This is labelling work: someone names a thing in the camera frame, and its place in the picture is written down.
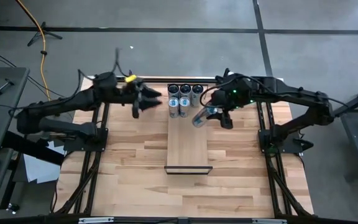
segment yellow tape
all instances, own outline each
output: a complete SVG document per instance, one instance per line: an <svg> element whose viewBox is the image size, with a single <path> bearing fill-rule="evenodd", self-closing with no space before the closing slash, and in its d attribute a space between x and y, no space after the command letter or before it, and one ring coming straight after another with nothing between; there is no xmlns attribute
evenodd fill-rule
<svg viewBox="0 0 358 224"><path fill-rule="evenodd" d="M125 77L125 82L126 83L129 83L129 82L132 82L136 79L136 75L131 75L129 77Z"/></svg>

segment wooden board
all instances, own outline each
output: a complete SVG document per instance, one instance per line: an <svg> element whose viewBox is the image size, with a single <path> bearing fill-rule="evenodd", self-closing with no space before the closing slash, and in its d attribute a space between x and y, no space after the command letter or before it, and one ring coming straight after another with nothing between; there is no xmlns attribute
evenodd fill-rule
<svg viewBox="0 0 358 224"><path fill-rule="evenodd" d="M167 166L208 166L207 127L196 128L191 120L201 106L188 110L188 116L168 116ZM169 173L207 173L208 169L167 169Z"/></svg>
<svg viewBox="0 0 358 224"><path fill-rule="evenodd" d="M90 85L84 80L83 88ZM108 145L101 158L92 215L273 217L265 159L257 141L256 105L231 113L232 130L222 129L219 121L207 124L208 162L214 167L209 175L167 175L163 169L168 146L167 85L149 86L163 93L163 105L144 111L139 119L132 118L129 105L110 106ZM272 106L276 123L291 119L288 103ZM77 111L74 122L91 117L92 112ZM62 165L56 209L78 185L83 156L74 152ZM282 157L289 189L312 213L301 161L290 154ZM283 210L281 190L277 193Z"/></svg>

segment can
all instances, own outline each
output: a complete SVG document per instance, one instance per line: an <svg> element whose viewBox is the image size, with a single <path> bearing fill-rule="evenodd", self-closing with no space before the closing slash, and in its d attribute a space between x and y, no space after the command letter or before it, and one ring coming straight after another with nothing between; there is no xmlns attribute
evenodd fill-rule
<svg viewBox="0 0 358 224"><path fill-rule="evenodd" d="M188 97L190 99L191 86L189 84L183 84L180 86L180 97Z"/></svg>
<svg viewBox="0 0 358 224"><path fill-rule="evenodd" d="M206 118L209 115L216 114L217 112L218 112L217 108L204 107L194 116L191 122L196 128L199 128L208 121Z"/></svg>
<svg viewBox="0 0 358 224"><path fill-rule="evenodd" d="M168 99L175 97L175 98L180 98L180 93L179 93L179 86L176 84L169 84L168 85Z"/></svg>
<svg viewBox="0 0 358 224"><path fill-rule="evenodd" d="M200 96L204 91L202 85L193 85L191 88L191 106L197 107L200 105Z"/></svg>
<svg viewBox="0 0 358 224"><path fill-rule="evenodd" d="M182 118L186 118L190 107L190 99L188 97L182 97L179 100L179 115Z"/></svg>
<svg viewBox="0 0 358 224"><path fill-rule="evenodd" d="M179 100L178 98L172 97L168 102L169 116L171 118L177 118L179 115Z"/></svg>

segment can lid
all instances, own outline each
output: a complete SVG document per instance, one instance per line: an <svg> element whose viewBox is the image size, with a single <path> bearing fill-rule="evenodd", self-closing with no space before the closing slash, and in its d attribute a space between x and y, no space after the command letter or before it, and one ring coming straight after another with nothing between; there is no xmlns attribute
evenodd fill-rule
<svg viewBox="0 0 358 224"><path fill-rule="evenodd" d="M168 91L170 93L177 93L179 91L179 86L176 84L171 84L168 86Z"/></svg>
<svg viewBox="0 0 358 224"><path fill-rule="evenodd" d="M189 93L191 91L191 87L188 84L183 84L180 86L180 91L182 93Z"/></svg>
<svg viewBox="0 0 358 224"><path fill-rule="evenodd" d="M182 97L179 101L180 106L188 106L190 104L190 99L188 97Z"/></svg>
<svg viewBox="0 0 358 224"><path fill-rule="evenodd" d="M202 93L204 88L202 85L193 85L193 93Z"/></svg>
<svg viewBox="0 0 358 224"><path fill-rule="evenodd" d="M178 99L176 99L176 98L170 98L168 104L170 106L178 106L179 102L178 102Z"/></svg>

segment white paper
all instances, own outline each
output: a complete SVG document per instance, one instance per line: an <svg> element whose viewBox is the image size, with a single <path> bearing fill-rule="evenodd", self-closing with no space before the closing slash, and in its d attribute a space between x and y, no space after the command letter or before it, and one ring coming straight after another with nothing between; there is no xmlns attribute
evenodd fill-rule
<svg viewBox="0 0 358 224"><path fill-rule="evenodd" d="M48 142L48 148L64 154L63 146L55 147L53 141ZM37 183L44 183L57 180L60 174L60 166L42 161L32 156L24 155L25 171L29 182L37 180Z"/></svg>

